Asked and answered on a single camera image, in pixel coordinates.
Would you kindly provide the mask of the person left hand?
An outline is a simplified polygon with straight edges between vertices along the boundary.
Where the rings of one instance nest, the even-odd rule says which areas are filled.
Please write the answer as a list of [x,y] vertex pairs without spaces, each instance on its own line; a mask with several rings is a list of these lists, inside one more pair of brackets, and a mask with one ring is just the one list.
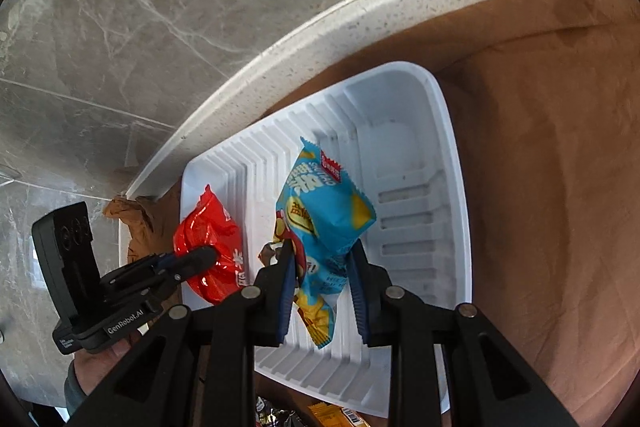
[[126,338],[118,340],[117,343],[99,353],[89,353],[86,350],[77,351],[74,355],[73,365],[80,389],[86,395],[90,395],[141,337],[141,333],[135,329]]

